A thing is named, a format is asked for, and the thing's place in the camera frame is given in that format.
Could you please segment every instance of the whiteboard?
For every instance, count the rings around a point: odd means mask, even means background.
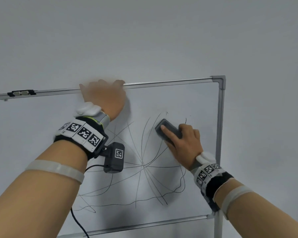
[[[85,173],[73,210],[87,231],[106,230],[211,214],[193,176],[173,158],[154,131],[166,118],[200,130],[205,151],[215,155],[219,84],[216,82],[132,88],[127,103],[106,129],[108,143],[125,145],[122,172],[101,167]],[[0,100],[0,195],[72,119],[79,94]],[[88,166],[103,164],[104,158]],[[59,235],[81,233],[67,217]]]

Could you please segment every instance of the whiteboard frame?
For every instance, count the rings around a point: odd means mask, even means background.
[[[224,92],[226,88],[226,77],[223,76],[210,76],[209,78],[193,78],[193,79],[178,79],[178,80],[169,80],[169,81],[154,81],[154,82],[139,82],[139,83],[126,83],[123,86],[123,89],[131,88],[149,88],[149,87],[158,87],[158,86],[169,86],[169,85],[182,85],[182,84],[192,84],[192,83],[205,83],[205,82],[218,82],[219,83],[219,101],[218,101],[218,114],[217,114],[217,133],[216,133],[216,152],[215,159],[218,164],[221,162],[221,145],[222,145],[222,129],[223,129],[223,111],[224,111]],[[39,96],[50,96],[50,95],[63,95],[63,94],[76,94],[80,93],[79,88],[65,88],[65,89],[50,89],[50,90],[36,90],[36,95],[21,95],[10,97],[7,93],[0,94],[0,100],[8,101],[8,99],[16,98],[26,98],[26,97],[39,97]],[[132,230],[144,227],[152,227],[158,225],[174,224],[180,222],[187,222],[192,220],[202,220],[202,219],[213,219],[214,218],[214,238],[222,238],[222,226],[223,226],[223,215],[220,211],[204,215],[204,216],[195,216],[187,217],[174,220],[165,220],[154,223],[133,225],[133,226],[124,226],[112,229],[98,230],[88,232],[89,236],[99,235],[103,233],[111,233],[124,230]],[[62,235],[58,236],[59,238],[71,238],[77,237],[83,233],[76,233],[72,235]]]

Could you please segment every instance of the black eraser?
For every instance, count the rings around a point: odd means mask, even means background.
[[[173,144],[173,142],[163,133],[163,131],[161,130],[161,125],[164,125],[167,129],[169,129],[172,133],[174,133],[179,139],[182,139],[182,132],[181,130],[179,130],[178,128],[176,128],[175,126],[173,126],[168,120],[163,119],[159,122],[159,124],[155,127],[155,131],[157,132],[158,136],[169,142],[170,144]]]

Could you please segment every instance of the black wire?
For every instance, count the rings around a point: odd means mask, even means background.
[[[91,165],[90,167],[88,167],[86,171],[88,171],[90,168],[92,167],[95,167],[95,166],[101,166],[101,167],[105,167],[104,165],[100,165],[100,164],[94,164],[94,165]],[[72,214],[72,217],[73,219],[75,220],[76,224],[78,224],[78,226],[83,230],[83,232],[85,233],[86,237],[87,238],[90,238],[89,235],[87,234],[86,230],[83,228],[83,226],[78,222],[78,220],[76,219],[75,215],[74,215],[74,212],[73,212],[73,207],[71,207],[71,214]]]

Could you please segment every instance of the white wall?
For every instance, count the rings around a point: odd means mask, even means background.
[[[0,0],[0,93],[210,75],[227,77],[223,167],[298,220],[298,0]]]

